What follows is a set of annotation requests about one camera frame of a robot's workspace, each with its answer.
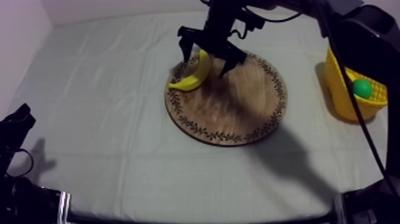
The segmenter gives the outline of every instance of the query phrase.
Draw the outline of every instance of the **yellow plastic basket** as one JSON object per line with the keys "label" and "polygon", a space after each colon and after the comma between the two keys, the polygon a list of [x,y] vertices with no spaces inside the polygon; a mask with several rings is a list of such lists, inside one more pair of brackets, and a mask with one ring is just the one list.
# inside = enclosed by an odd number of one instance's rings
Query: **yellow plastic basket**
{"label": "yellow plastic basket", "polygon": [[[346,68],[346,72],[352,81],[355,79],[366,79],[372,85],[372,96],[370,99],[364,99],[357,95],[355,96],[364,119],[371,118],[380,109],[388,104],[385,85],[363,76],[351,69]],[[326,56],[324,74],[326,83],[332,95],[333,105],[335,106],[337,113],[348,120],[357,121],[354,108],[351,104],[350,97],[346,89],[345,81],[340,73],[338,62],[336,61],[336,58],[330,48],[328,49]]]}

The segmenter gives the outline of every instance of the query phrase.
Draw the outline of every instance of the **black cable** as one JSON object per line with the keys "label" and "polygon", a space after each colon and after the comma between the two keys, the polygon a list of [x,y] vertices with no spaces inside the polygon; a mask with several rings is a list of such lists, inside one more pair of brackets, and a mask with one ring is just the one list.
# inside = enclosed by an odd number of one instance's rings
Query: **black cable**
{"label": "black cable", "polygon": [[[257,15],[257,14],[254,13],[253,11],[249,10],[247,7],[245,7],[245,10],[246,10],[247,12],[250,12],[250,13],[253,13],[253,14]],[[299,17],[300,15],[302,15],[302,13],[297,13],[297,14],[295,14],[295,15],[292,15],[291,17],[283,18],[283,19],[281,19],[281,20],[272,20],[272,19],[270,19],[270,18],[264,18],[264,17],[259,16],[259,15],[258,15],[258,16],[261,17],[263,20],[269,22],[269,23],[284,23],[284,22],[287,22],[287,21],[294,20],[295,18]]]}
{"label": "black cable", "polygon": [[352,105],[354,107],[355,114],[357,115],[358,122],[360,123],[361,129],[364,132],[365,138],[367,139],[367,142],[368,142],[368,144],[369,144],[369,146],[371,148],[372,155],[374,156],[375,161],[376,161],[376,163],[377,163],[377,165],[379,167],[379,170],[383,175],[383,179],[386,181],[388,187],[390,188],[390,191],[392,191],[392,194],[400,202],[400,196],[397,193],[396,188],[394,187],[394,185],[393,185],[392,181],[390,180],[388,174],[386,173],[385,168],[383,167],[382,161],[379,158],[378,152],[377,152],[375,144],[374,144],[374,142],[373,142],[373,140],[371,138],[371,135],[370,135],[370,133],[368,131],[367,125],[365,124],[363,116],[361,115],[360,108],[358,107],[357,101],[356,101],[356,99],[354,97],[354,94],[353,94],[353,91],[352,91],[352,82],[351,82],[350,78],[347,76],[345,67],[343,65],[343,61],[342,61],[342,59],[341,59],[341,57],[339,55],[338,48],[337,48],[335,42],[333,41],[333,35],[331,33],[327,18],[325,17],[324,12],[322,11],[322,9],[321,9],[321,7],[320,7],[320,5],[318,3],[318,0],[314,0],[314,3],[315,3],[315,7],[316,7],[316,9],[318,11],[319,18],[321,19],[321,22],[322,22],[322,24],[323,24],[323,26],[324,26],[324,28],[326,30],[326,33],[328,35],[330,48],[331,48],[331,50],[333,51],[333,54],[336,57],[337,64],[339,65],[340,72],[342,73],[342,77],[343,77],[343,79],[345,81],[345,85],[346,85],[348,94],[350,96],[351,103],[352,103]]}
{"label": "black cable", "polygon": [[9,175],[8,173],[6,173],[6,175],[9,176],[9,177],[11,177],[11,178],[21,178],[21,177],[27,175],[28,173],[30,173],[30,172],[33,170],[33,166],[35,165],[35,161],[33,160],[32,155],[31,155],[27,150],[24,150],[23,148],[20,148],[20,149],[18,149],[18,150],[15,150],[15,152],[16,152],[16,153],[20,153],[20,152],[26,153],[26,154],[29,156],[29,158],[30,158],[30,167],[29,167],[29,169],[28,169],[26,172],[24,172],[24,173],[22,173],[22,174],[20,174],[20,175],[11,176],[11,175]]}
{"label": "black cable", "polygon": [[243,35],[241,35],[238,30],[234,29],[230,32],[229,36],[232,36],[234,33],[237,34],[239,39],[244,40],[247,37],[247,27],[245,27],[245,31],[243,32]]}
{"label": "black cable", "polygon": [[211,0],[200,0],[203,4],[210,6]]}

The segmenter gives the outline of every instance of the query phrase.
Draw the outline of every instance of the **yellow banana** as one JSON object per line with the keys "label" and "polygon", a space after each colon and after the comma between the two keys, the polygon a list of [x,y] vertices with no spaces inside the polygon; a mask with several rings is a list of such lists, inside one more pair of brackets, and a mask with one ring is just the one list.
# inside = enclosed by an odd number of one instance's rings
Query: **yellow banana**
{"label": "yellow banana", "polygon": [[190,76],[182,79],[178,83],[170,83],[169,88],[179,89],[182,91],[191,91],[199,87],[210,73],[211,62],[207,52],[200,50],[199,63],[196,71]]}

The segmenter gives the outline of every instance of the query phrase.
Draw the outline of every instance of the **round wooden board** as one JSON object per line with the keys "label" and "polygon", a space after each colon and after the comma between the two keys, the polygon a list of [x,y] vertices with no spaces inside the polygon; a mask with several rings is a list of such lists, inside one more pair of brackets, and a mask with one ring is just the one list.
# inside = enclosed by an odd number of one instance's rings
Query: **round wooden board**
{"label": "round wooden board", "polygon": [[271,133],[286,111],[287,90],[277,70],[263,58],[248,53],[243,65],[218,77],[224,61],[211,57],[204,83],[190,92],[168,88],[192,74],[198,53],[178,64],[165,88],[165,106],[184,133],[218,146],[246,145]]}

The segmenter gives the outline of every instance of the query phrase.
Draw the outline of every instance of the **white table surface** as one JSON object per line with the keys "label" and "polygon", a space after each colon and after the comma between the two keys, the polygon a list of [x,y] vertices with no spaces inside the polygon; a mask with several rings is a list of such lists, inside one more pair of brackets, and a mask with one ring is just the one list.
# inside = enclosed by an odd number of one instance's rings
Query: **white table surface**
{"label": "white table surface", "polygon": [[[335,193],[381,178],[360,127],[327,107],[317,76],[327,41],[307,17],[230,39],[286,82],[287,112],[275,133],[217,148],[178,130],[163,98],[170,69],[182,60],[177,30],[201,29],[205,18],[139,15],[54,29],[10,108],[27,102],[37,119],[24,143],[37,160],[33,181],[71,193],[79,213],[240,223],[324,214]],[[368,126],[385,162],[386,110]],[[11,172],[25,159],[17,156]]]}

